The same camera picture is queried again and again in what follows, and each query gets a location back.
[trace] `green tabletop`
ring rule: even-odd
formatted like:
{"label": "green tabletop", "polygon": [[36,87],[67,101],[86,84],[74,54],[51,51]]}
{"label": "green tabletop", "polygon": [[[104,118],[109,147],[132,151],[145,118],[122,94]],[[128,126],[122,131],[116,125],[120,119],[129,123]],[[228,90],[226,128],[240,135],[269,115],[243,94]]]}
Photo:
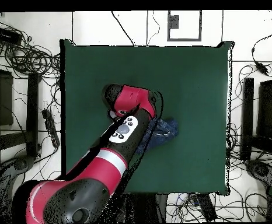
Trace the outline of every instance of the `green tabletop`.
{"label": "green tabletop", "polygon": [[228,51],[232,43],[218,48],[64,43],[67,171],[109,126],[101,91],[107,83],[119,83],[160,91],[162,118],[173,117],[179,123],[179,136],[144,155],[126,192],[225,190]]}

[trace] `black cable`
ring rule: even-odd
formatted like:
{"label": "black cable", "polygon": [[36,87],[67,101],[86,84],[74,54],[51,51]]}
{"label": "black cable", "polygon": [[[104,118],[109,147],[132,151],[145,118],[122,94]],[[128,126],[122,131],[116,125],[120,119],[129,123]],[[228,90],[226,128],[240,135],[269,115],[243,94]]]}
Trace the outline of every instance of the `black cable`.
{"label": "black cable", "polygon": [[123,32],[125,33],[125,35],[129,38],[129,40],[131,41],[132,45],[135,46],[135,44],[133,43],[133,41],[131,40],[131,38],[129,37],[129,35],[127,34],[127,32],[124,30],[123,26],[120,24],[120,21],[116,18],[116,16],[114,15],[113,11],[111,11],[112,16],[115,18],[115,20],[117,21],[117,23],[120,25],[121,29],[123,30]]}
{"label": "black cable", "polygon": [[158,35],[159,32],[160,32],[160,25],[159,25],[159,23],[156,21],[156,19],[155,19],[155,17],[154,17],[154,13],[155,13],[155,11],[152,12],[152,18],[153,18],[153,20],[155,21],[155,23],[157,23],[159,29],[158,29],[158,32],[157,32],[157,33],[153,34],[153,35],[151,36],[151,38],[149,38],[149,41],[148,41],[148,43],[147,43],[147,46],[149,45],[149,42],[151,42],[151,39],[153,38],[153,36]]}
{"label": "black cable", "polygon": [[[45,137],[43,140],[42,140],[42,142],[41,142],[41,149],[40,149],[40,160],[39,160],[39,163],[41,162],[41,152],[42,152],[42,150],[43,150],[43,142],[45,141],[45,139],[47,139],[47,138],[49,138],[50,136],[47,136],[47,137]],[[45,178],[44,178],[44,176],[43,176],[43,174],[41,173],[41,168],[40,168],[40,175],[41,175],[41,177],[43,178],[43,180],[45,180]]]}
{"label": "black cable", "polygon": [[48,176],[47,180],[51,177],[51,175],[52,175],[53,173],[56,173],[56,172],[60,172],[60,173],[61,173],[61,171],[53,171],[52,173],[50,173],[50,175]]}
{"label": "black cable", "polygon": [[260,41],[262,41],[262,40],[265,40],[265,39],[267,39],[267,38],[270,38],[271,36],[272,36],[272,34],[270,34],[269,36],[267,36],[267,37],[265,37],[265,38],[261,38],[260,40],[258,40],[257,42],[255,42],[255,44],[254,44],[254,46],[253,46],[253,48],[252,48],[252,50],[251,50],[252,58],[253,58],[253,60],[254,60],[255,63],[257,63],[257,61],[255,60],[254,55],[253,55],[253,53],[255,52],[255,46],[258,44],[258,42],[260,42]]}
{"label": "black cable", "polygon": [[[52,155],[55,154],[55,153],[57,152],[57,150],[58,150],[58,148],[55,149],[55,150],[53,151],[52,154],[46,156],[45,158],[40,159],[38,162],[40,162],[41,160],[44,160],[44,159],[46,159],[46,158],[49,158],[49,159],[48,159],[48,161],[49,161],[49,160],[51,159]],[[44,167],[47,165],[48,161],[47,161],[47,162],[45,163],[45,165],[40,169],[40,171],[39,171],[36,175],[34,175],[34,177],[33,177],[31,180],[33,180],[39,173],[41,173],[41,171],[42,171],[42,170],[44,169]]]}
{"label": "black cable", "polygon": [[[266,197],[264,197],[263,195],[261,195],[261,194],[259,194],[259,193],[251,193],[251,194],[249,194],[249,195],[245,198],[245,202],[244,202],[244,203],[245,203],[245,210],[246,210],[246,214],[247,214],[247,216],[248,216],[248,218],[249,218],[249,220],[250,220],[251,222],[253,222],[253,221],[252,221],[252,219],[251,219],[251,217],[250,217],[251,214],[248,212],[249,207],[247,207],[247,200],[248,200],[249,197],[251,197],[251,196],[253,196],[253,195],[258,195],[258,196],[264,198],[265,200],[267,200]],[[253,210],[254,212],[258,213],[259,215],[263,216],[260,212],[257,212],[257,211],[255,211],[254,209],[252,209],[252,210]]]}

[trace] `control buttons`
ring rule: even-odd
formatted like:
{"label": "control buttons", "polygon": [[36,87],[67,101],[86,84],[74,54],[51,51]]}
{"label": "control buttons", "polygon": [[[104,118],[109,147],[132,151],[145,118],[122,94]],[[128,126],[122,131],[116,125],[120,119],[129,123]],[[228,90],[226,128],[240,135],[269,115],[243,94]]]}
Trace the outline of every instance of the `control buttons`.
{"label": "control buttons", "polygon": [[121,134],[126,134],[126,133],[128,133],[129,132],[129,127],[127,126],[127,125],[125,125],[125,124],[122,124],[122,125],[120,125],[119,127],[118,127],[118,129],[117,129],[117,132],[118,133],[121,133]]}

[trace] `blue jeans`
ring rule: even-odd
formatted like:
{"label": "blue jeans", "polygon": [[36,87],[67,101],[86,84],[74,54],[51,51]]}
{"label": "blue jeans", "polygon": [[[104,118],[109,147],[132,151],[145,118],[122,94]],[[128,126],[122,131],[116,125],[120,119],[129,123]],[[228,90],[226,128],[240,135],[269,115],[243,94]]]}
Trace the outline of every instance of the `blue jeans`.
{"label": "blue jeans", "polygon": [[[157,126],[151,136],[152,130],[157,122]],[[158,145],[165,144],[169,142],[171,139],[176,137],[179,133],[178,124],[176,120],[169,119],[169,120],[162,120],[162,119],[155,119],[153,118],[148,125],[147,131],[144,134],[144,137],[139,144],[136,154],[141,155],[144,152],[145,146],[148,142],[148,138],[151,136],[147,149],[148,151]]]}

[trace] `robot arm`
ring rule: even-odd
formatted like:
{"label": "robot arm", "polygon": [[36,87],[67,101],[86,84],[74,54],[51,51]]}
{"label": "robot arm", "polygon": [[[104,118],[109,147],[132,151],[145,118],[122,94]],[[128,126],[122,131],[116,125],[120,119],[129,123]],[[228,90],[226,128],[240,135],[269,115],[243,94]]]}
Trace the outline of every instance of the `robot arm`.
{"label": "robot arm", "polygon": [[[102,98],[120,119],[64,178],[24,183],[17,190],[13,209],[21,208],[21,198],[26,223],[93,223],[115,192],[156,115],[156,99],[147,89],[116,84],[107,85]],[[24,191],[28,200],[20,195]]]}

